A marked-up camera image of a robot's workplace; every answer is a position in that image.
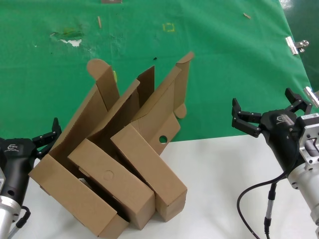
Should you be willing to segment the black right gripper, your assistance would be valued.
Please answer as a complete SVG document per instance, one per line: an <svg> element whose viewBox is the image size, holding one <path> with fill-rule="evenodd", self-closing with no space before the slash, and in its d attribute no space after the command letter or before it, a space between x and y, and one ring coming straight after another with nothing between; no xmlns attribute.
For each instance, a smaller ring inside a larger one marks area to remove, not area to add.
<svg viewBox="0 0 319 239"><path fill-rule="evenodd" d="M285 172L291 172L295 165L297 140L291 136L297 116L295 112L310 114L312 103L301 95L286 88L285 96L290 102L286 110L274 110L266 113L242 111L236 98L232 99L232 127L253 137L258 137L261 130L267 145L274 153L279 165Z"/></svg>

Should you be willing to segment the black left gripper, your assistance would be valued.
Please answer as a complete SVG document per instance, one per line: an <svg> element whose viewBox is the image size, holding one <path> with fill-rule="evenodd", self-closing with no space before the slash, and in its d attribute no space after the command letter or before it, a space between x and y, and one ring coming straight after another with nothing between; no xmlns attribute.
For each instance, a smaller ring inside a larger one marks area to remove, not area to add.
<svg viewBox="0 0 319 239"><path fill-rule="evenodd" d="M0 139L0 156L6 160L1 195L23 204L29 183L29 173L36 158L42 159L56 143L62 130L54 118L51 132L35 138Z"/></svg>

